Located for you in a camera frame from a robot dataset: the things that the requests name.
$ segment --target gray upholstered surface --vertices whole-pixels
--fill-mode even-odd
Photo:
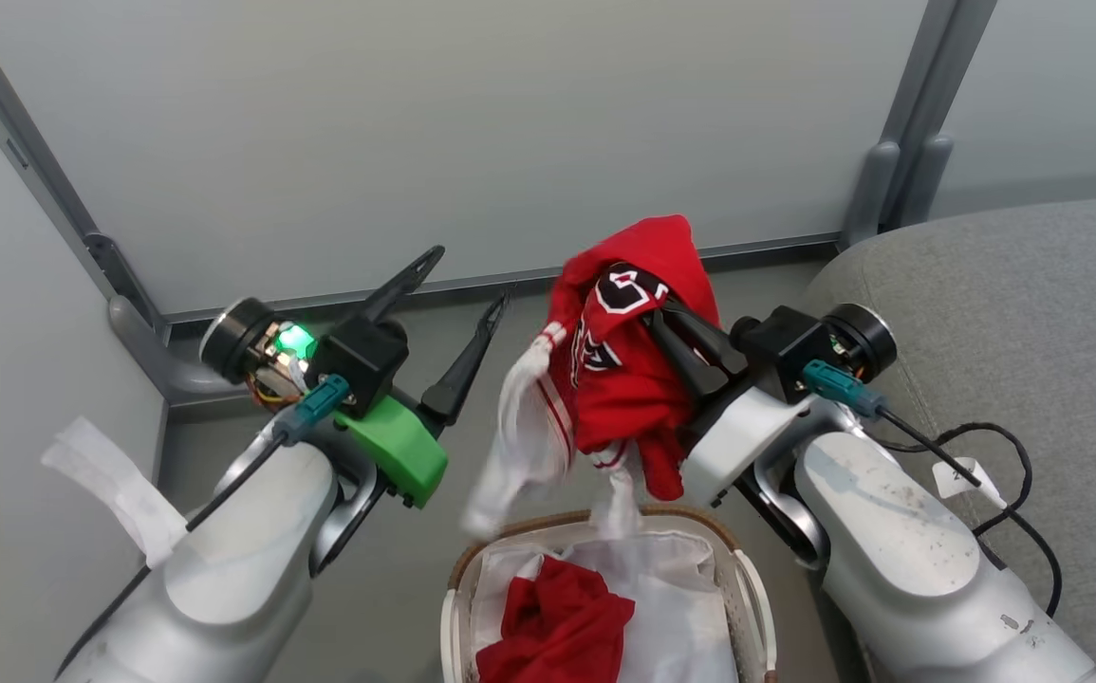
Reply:
[[[898,338],[899,363],[877,388],[928,433],[969,420],[1012,429],[1032,454],[1025,516],[1063,562],[1058,622],[1096,660],[1096,201],[1011,208],[898,230],[835,259],[807,306],[871,307]],[[969,435],[972,454],[1015,497],[1020,468],[1005,441]],[[926,475],[931,455],[903,455]],[[973,524],[990,511],[956,506]],[[1032,588],[1050,572],[1012,524],[986,535]]]

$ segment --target white tape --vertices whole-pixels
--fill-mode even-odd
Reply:
[[[158,492],[135,462],[83,417],[58,433],[41,464],[71,477],[110,506],[117,522],[156,569],[186,535],[184,517]]]
[[[975,459],[957,458],[957,462],[968,469],[970,475],[977,476],[982,485],[980,488],[975,488],[975,486],[969,483],[963,476],[957,475],[957,471],[951,469],[950,464],[946,462],[938,462],[935,463],[934,466],[931,466],[931,473],[935,476],[935,488],[937,488],[939,497],[951,498],[957,493],[977,490],[985,497],[991,504],[997,506],[998,510],[1006,509],[1007,501],[1003,500],[997,486],[994,486],[994,482],[991,481],[991,477],[986,475],[986,471],[982,469]]]

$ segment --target gray floor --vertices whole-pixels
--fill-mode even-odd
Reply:
[[[781,264],[712,276],[724,325],[743,315],[765,317],[775,306],[796,301],[822,264]],[[470,338],[482,306],[435,308],[401,316],[412,357],[399,385],[419,395]],[[272,682],[431,683],[441,680],[438,615],[454,562],[468,545],[457,519],[488,453],[496,397],[505,369],[541,328],[543,298],[515,299],[505,312],[477,378],[468,408],[443,435],[450,467],[424,511],[385,500],[361,532],[315,584],[308,617],[282,653]],[[187,511],[205,502],[227,463],[265,422],[221,419],[173,424],[167,432],[160,486]],[[518,517],[587,509],[600,480],[578,467],[569,485],[550,501],[522,505]],[[742,542],[766,583],[779,641],[779,679],[826,683],[838,680],[826,645],[809,578],[787,548],[741,497],[728,497],[717,516]]]

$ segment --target laundry basket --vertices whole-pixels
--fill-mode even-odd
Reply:
[[[776,640],[772,606],[760,572],[738,548],[738,540],[721,524],[701,511],[681,505],[648,505],[642,510],[643,532],[683,532],[711,544],[716,559],[716,583],[724,597],[724,614],[739,680],[774,683]],[[452,572],[442,603],[442,674],[445,683],[478,683],[470,647],[470,605],[484,553],[512,546],[562,548],[596,539],[589,511],[573,511],[512,524],[491,544],[472,546]]]

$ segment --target green plastic block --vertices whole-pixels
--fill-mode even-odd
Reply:
[[[416,413],[396,398],[384,397],[365,419],[341,412],[332,413],[332,419],[353,432],[400,493],[412,497],[418,509],[425,506],[447,471],[447,453],[425,431]]]

